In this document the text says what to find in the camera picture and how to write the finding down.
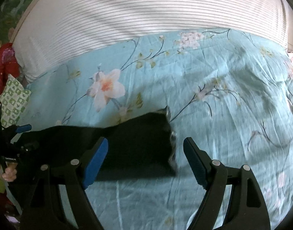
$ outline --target bed sheet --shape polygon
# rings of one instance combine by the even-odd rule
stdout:
[[[293,68],[270,40],[222,28],[137,37],[66,61],[28,89],[18,124],[33,130],[107,127],[170,107],[177,176],[90,185],[105,229],[186,229],[205,192],[182,150],[188,136],[211,158],[252,168],[272,229],[293,204]],[[64,206],[71,220],[66,199]]]

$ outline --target silver screw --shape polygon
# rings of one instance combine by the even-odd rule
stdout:
[[[251,168],[248,165],[243,165],[243,169],[246,170],[246,171],[250,171]]]
[[[40,169],[42,170],[42,171],[45,171],[45,170],[47,170],[49,168],[49,166],[47,165],[47,164],[44,164],[44,165],[42,165],[41,167],[40,167]]]
[[[220,166],[221,162],[219,160],[212,160],[214,166]]]
[[[79,164],[79,160],[78,159],[71,160],[71,165],[77,165],[77,164]]]

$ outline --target black fabric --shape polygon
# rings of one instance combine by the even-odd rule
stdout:
[[[174,176],[168,160],[173,155],[171,128],[165,114],[148,113],[108,128],[55,126],[22,134],[17,146],[38,141],[40,147],[21,156],[17,179],[10,190],[22,206],[26,192],[43,164],[60,167],[79,159],[99,137],[108,139],[108,154],[97,180]]]

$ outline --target green and white cloth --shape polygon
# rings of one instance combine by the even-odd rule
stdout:
[[[1,123],[3,127],[8,127],[18,122],[30,95],[30,90],[25,90],[18,80],[11,74],[8,75],[6,86],[0,95],[0,102],[2,103]]]

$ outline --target person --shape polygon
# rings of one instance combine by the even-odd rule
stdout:
[[[5,172],[1,172],[0,166],[0,179],[5,180],[7,182],[12,182],[16,179],[16,163],[7,163],[7,168]],[[5,214],[9,211],[9,208],[12,207],[13,204],[9,201],[6,196],[5,188],[1,188],[0,186],[0,230],[16,230],[16,228],[8,221]]]

